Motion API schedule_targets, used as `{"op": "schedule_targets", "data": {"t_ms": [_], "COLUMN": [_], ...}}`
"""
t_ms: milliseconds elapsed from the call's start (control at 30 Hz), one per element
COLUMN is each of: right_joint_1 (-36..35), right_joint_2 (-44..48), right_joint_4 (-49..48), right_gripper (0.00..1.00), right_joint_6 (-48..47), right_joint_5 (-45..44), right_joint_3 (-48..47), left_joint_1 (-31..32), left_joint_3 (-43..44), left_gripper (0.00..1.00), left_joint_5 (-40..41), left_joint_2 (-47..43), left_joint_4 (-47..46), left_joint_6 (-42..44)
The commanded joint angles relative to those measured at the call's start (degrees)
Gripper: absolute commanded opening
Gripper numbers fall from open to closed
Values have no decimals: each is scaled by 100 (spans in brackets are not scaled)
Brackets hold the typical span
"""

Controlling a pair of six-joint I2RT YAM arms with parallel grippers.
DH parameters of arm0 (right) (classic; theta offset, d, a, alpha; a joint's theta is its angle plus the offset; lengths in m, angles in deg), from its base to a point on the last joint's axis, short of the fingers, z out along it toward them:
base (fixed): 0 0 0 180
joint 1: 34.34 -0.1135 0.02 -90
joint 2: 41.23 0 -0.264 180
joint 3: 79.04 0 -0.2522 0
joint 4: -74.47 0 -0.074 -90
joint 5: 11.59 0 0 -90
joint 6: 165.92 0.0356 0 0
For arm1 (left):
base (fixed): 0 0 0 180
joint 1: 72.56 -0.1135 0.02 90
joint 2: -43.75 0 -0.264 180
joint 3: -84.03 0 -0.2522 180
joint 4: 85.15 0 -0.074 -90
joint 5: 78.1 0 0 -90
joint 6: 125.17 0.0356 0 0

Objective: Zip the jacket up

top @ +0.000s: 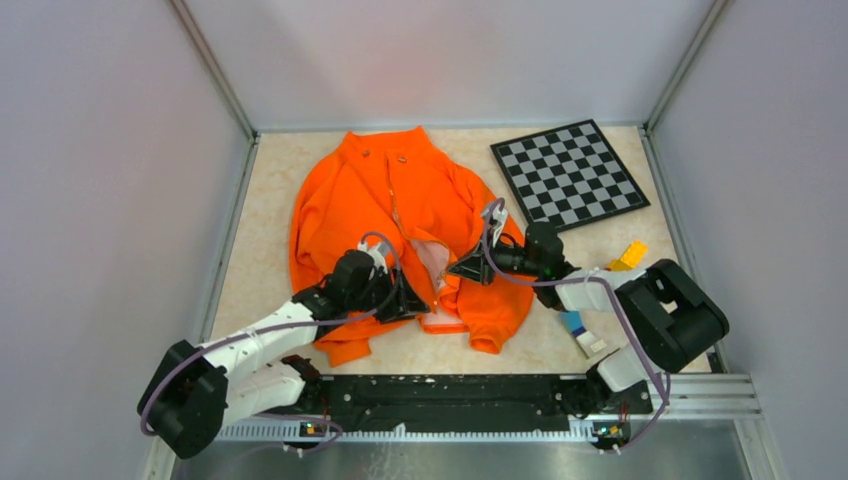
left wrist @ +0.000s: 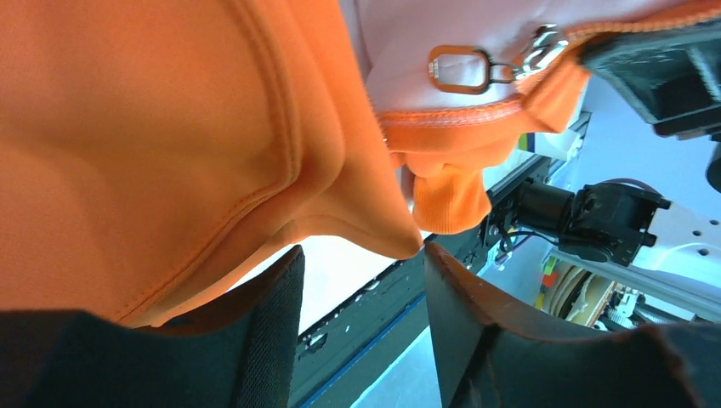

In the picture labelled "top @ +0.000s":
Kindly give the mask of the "orange zip-up jacket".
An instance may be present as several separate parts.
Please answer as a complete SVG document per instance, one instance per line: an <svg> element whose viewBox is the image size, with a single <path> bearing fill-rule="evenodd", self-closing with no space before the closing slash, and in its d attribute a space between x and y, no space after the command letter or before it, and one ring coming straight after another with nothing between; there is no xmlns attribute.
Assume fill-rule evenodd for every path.
<svg viewBox="0 0 848 480"><path fill-rule="evenodd" d="M503 278L487 286L447 273L479 242L494 196L473 171L453 162L422 128L348 133L320 160L297 194L289 237L295 291L318 283L370 231L385 235L413 292L429 307L429 334L466 334L474 350L499 353L534 300Z"/></svg>

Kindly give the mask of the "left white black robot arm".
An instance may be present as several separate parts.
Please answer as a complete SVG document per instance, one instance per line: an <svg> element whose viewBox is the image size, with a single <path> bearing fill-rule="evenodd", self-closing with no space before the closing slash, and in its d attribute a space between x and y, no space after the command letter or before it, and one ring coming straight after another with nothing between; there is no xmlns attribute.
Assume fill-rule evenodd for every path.
<svg viewBox="0 0 848 480"><path fill-rule="evenodd" d="M308 413L320 401L319 375L286 353L359 320L389 326L430 311L378 248L349 250L265 318L217 341L172 344L140 397L140 429L188 459L239 420L278 406Z"/></svg>

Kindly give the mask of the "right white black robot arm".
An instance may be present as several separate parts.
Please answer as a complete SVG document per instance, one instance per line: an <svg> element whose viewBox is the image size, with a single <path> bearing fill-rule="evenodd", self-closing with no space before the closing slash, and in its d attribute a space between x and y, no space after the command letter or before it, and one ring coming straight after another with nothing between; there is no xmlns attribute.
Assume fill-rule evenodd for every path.
<svg viewBox="0 0 848 480"><path fill-rule="evenodd" d="M658 383L678 373L729 332L722 310L673 260L644 270L580 269L564 256L552 226L531 224L518 245L488 226L478 244L447 269L488 286L495 279L528 284L547 308L560 312L612 312L625 322L628 342L587 372L586 397L612 412L641 381Z"/></svg>

